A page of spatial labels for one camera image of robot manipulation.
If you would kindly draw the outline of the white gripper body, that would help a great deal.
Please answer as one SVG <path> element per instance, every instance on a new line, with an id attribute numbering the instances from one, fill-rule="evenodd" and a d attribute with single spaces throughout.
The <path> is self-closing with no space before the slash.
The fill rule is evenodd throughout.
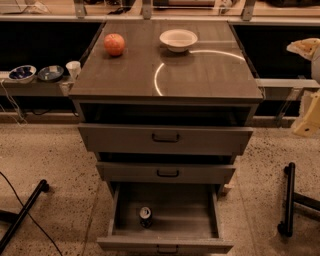
<path id="1" fill-rule="evenodd" d="M 319 46 L 319 38 L 307 38 L 291 42 L 287 46 L 287 50 L 291 53 L 296 53 L 307 60 L 312 60 L 313 55 Z"/>

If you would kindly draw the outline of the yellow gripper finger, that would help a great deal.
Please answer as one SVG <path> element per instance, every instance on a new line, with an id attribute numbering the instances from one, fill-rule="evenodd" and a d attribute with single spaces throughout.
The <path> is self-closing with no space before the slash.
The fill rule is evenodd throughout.
<path id="1" fill-rule="evenodd" d="M 299 116 L 291 128 L 295 135 L 303 137 L 310 137 L 320 129 L 320 91 L 304 92 Z"/>

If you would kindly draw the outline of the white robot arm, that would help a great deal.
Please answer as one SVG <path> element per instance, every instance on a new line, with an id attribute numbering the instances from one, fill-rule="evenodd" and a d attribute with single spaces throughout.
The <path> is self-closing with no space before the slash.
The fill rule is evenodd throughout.
<path id="1" fill-rule="evenodd" d="M 287 50 L 311 62 L 311 78 L 320 83 L 320 39 L 307 38 L 291 42 Z M 300 103 L 299 117 L 291 126 L 295 135 L 310 137 L 320 129 L 320 89 L 305 91 Z"/>

